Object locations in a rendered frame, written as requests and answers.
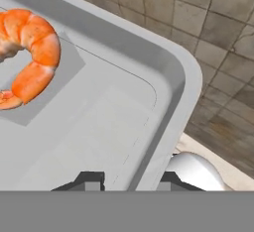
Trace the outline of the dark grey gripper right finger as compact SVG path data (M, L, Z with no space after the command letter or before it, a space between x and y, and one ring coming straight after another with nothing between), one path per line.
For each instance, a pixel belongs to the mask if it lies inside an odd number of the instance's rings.
M157 191L201 191L201 188L183 182L175 172L165 172L158 184Z

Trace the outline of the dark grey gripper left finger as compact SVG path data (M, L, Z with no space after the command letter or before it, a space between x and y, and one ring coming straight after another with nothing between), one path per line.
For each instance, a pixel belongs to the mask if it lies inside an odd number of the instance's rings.
M54 191L104 191L104 182L104 172L81 172L75 180L54 188Z

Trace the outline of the grey tupperware container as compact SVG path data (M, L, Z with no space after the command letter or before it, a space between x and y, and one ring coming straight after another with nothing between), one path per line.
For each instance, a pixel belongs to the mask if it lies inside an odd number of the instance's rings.
M47 19L62 56L37 98L0 111L0 190L50 191L82 172L155 189L200 94L192 54L83 0L0 0L12 8Z

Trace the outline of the orange shrimp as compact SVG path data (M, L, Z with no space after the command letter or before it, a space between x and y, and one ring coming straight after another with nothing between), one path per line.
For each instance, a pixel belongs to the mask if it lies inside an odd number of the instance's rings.
M32 61L0 90L0 110L26 105L40 95L55 76L61 60L61 42L54 27L30 10L0 12L0 63L27 50Z

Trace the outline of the white rounded object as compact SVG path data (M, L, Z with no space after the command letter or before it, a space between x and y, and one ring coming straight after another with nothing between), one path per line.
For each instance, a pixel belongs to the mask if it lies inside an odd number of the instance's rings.
M173 155L166 172L175 173L182 182L204 191L225 191L225 183L217 168L209 160L192 152Z

